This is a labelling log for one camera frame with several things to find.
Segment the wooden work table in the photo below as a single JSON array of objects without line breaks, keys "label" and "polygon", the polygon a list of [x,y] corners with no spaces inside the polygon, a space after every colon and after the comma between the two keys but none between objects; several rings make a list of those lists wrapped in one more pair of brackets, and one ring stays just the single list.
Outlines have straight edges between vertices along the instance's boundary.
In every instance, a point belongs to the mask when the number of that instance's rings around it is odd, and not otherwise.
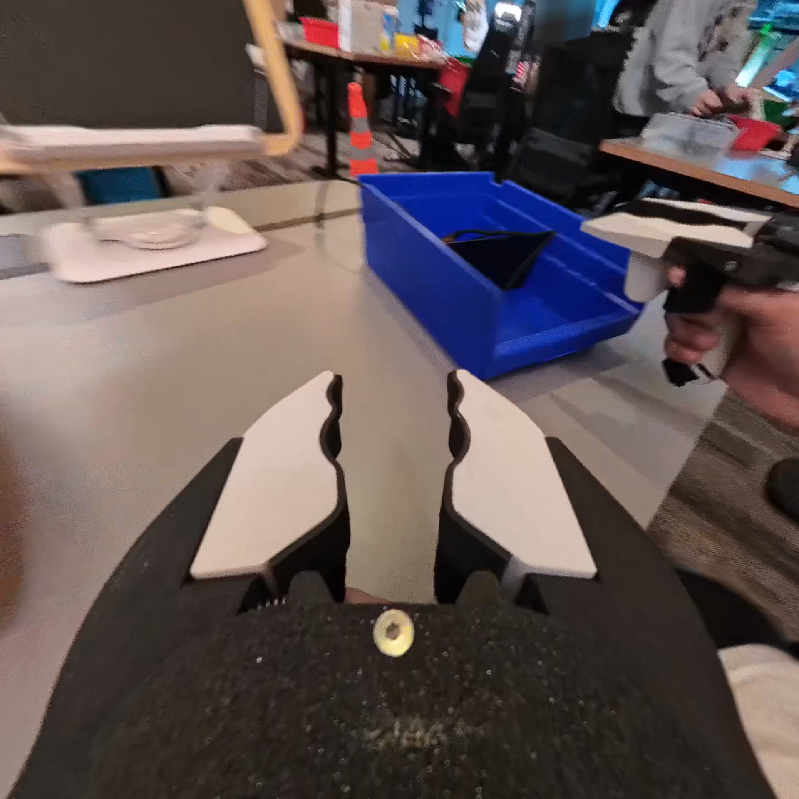
[{"label": "wooden work table", "polygon": [[313,70],[313,119],[325,134],[325,163],[312,168],[312,174],[324,180],[342,177],[345,164],[338,158],[337,109],[339,74],[360,68],[370,73],[397,77],[437,75],[445,64],[444,57],[401,57],[396,55],[354,54],[348,51],[301,41],[284,41],[287,55],[294,61],[310,64]]},{"label": "wooden work table", "polygon": [[706,165],[692,156],[647,149],[636,138],[606,139],[599,152],[639,165],[690,178],[771,204],[798,208],[797,171],[783,161],[746,152],[723,154]]}]

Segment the clear plastic container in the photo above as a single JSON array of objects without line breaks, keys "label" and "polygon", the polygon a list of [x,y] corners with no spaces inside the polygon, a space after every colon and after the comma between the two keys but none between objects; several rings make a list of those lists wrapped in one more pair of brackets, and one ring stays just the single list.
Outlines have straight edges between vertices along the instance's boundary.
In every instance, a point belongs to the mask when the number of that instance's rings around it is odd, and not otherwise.
[{"label": "clear plastic container", "polygon": [[647,122],[640,141],[645,149],[672,157],[713,162],[730,151],[737,136],[737,126],[726,116],[666,113],[655,114]]}]

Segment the person's right hand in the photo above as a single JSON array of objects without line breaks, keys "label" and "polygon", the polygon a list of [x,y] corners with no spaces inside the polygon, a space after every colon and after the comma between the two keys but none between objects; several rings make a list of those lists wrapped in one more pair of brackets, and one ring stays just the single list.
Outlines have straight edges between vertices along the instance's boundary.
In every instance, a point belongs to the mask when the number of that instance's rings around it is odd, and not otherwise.
[{"label": "person's right hand", "polygon": [[664,353],[697,365],[739,320],[740,336],[722,374],[729,391],[784,430],[798,430],[798,294],[727,285],[711,313],[668,314]]}]

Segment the orange traffic cone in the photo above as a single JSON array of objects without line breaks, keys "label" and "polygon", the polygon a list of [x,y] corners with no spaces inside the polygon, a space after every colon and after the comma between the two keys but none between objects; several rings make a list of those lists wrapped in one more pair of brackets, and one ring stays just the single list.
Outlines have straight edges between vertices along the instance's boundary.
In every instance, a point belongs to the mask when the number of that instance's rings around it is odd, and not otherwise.
[{"label": "orange traffic cone", "polygon": [[349,82],[347,85],[347,108],[350,119],[349,173],[351,178],[378,173],[378,163],[374,150],[372,130],[367,116],[367,107],[361,85]]}]

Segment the blue plastic bin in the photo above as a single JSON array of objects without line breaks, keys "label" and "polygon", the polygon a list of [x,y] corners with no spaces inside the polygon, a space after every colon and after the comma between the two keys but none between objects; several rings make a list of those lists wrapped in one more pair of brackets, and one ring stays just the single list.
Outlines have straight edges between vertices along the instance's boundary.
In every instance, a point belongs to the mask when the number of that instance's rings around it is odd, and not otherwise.
[{"label": "blue plastic bin", "polygon": [[[490,173],[400,173],[360,180],[366,259],[458,366],[487,380],[627,334],[629,253],[581,232],[562,205]],[[521,288],[504,292],[441,237],[463,228],[555,238]]]}]

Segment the white cardboard box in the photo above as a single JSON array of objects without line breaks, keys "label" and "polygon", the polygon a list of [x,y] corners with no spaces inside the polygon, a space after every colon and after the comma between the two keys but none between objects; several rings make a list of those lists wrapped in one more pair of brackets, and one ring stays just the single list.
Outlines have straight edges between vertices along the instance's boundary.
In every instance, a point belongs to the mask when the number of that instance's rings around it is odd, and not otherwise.
[{"label": "white cardboard box", "polygon": [[339,50],[355,55],[379,55],[399,22],[397,2],[338,1]]}]

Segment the clear round disc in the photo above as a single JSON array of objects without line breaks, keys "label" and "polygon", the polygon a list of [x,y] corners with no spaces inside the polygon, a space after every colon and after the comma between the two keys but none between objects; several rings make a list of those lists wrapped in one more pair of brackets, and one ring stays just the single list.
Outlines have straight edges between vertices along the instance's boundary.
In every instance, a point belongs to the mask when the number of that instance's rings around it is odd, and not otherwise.
[{"label": "clear round disc", "polygon": [[208,226],[205,212],[191,208],[126,216],[91,217],[86,228],[101,242],[141,250],[173,250],[194,244]]}]

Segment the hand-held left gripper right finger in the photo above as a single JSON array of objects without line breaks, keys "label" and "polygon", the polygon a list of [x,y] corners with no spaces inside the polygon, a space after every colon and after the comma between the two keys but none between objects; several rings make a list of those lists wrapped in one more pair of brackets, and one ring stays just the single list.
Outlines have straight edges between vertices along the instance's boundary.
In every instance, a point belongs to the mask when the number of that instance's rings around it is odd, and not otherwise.
[{"label": "hand-held left gripper right finger", "polygon": [[448,446],[434,557],[434,596],[454,604],[468,579],[492,574],[515,603],[529,575],[598,575],[542,430],[465,369],[447,376]]}]

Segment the black divider of blue bin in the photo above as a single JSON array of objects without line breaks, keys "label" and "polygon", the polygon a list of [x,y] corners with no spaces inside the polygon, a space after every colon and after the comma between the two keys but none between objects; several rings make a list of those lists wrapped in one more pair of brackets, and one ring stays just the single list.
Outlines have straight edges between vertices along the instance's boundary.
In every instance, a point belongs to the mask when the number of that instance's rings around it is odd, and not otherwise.
[{"label": "black divider of blue bin", "polygon": [[497,288],[509,292],[525,284],[538,258],[554,238],[546,244],[519,237],[445,245]]}]

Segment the white stand base with post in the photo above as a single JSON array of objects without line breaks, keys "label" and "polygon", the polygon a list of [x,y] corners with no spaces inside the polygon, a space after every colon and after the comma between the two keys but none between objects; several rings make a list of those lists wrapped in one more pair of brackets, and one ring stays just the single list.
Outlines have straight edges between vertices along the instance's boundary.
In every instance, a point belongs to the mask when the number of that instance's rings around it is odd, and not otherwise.
[{"label": "white stand base with post", "polygon": [[99,216],[86,212],[80,221],[58,223],[43,229],[39,240],[46,265],[62,282],[92,285],[263,251],[267,247],[263,235],[238,213],[214,205],[217,191],[228,174],[228,166],[225,161],[212,161],[205,165],[200,185],[179,206],[120,215],[178,208],[205,212],[208,226],[194,244],[170,250],[146,250],[101,242],[85,224],[89,218]]}]

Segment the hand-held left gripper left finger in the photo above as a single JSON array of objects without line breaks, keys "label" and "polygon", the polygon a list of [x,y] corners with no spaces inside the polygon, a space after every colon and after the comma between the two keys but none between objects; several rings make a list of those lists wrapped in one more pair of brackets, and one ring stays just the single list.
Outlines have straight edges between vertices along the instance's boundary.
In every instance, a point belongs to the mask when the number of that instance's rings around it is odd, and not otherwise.
[{"label": "hand-held left gripper left finger", "polygon": [[297,574],[345,597],[351,543],[340,418],[343,379],[324,371],[245,432],[189,567],[195,581],[259,577],[274,598]]}]

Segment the black office chair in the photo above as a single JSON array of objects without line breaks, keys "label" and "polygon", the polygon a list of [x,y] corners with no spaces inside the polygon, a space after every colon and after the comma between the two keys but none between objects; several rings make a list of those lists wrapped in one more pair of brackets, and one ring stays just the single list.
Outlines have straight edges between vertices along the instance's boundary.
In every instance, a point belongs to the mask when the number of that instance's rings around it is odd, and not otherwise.
[{"label": "black office chair", "polygon": [[566,207],[602,184],[599,147],[614,133],[615,88],[633,41],[633,29],[623,28],[545,47],[505,181]]}]

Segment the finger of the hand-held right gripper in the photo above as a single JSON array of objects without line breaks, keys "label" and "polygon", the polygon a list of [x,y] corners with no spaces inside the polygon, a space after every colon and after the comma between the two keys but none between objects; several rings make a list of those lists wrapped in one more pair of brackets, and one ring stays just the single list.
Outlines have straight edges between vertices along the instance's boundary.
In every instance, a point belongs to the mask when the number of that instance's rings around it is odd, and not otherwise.
[{"label": "finger of the hand-held right gripper", "polygon": [[649,302],[666,289],[666,272],[674,262],[666,252],[675,240],[746,250],[754,244],[755,214],[711,215],[708,224],[684,224],[662,216],[610,214],[584,221],[581,232],[626,248],[630,255],[624,282],[628,299]]}]

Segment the blue box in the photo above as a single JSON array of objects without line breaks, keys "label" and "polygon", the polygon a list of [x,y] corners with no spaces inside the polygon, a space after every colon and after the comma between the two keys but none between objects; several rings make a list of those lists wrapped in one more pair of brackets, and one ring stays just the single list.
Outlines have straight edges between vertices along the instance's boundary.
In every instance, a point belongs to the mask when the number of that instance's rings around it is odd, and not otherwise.
[{"label": "blue box", "polygon": [[77,173],[88,205],[154,201],[164,196],[153,168],[91,169]]}]

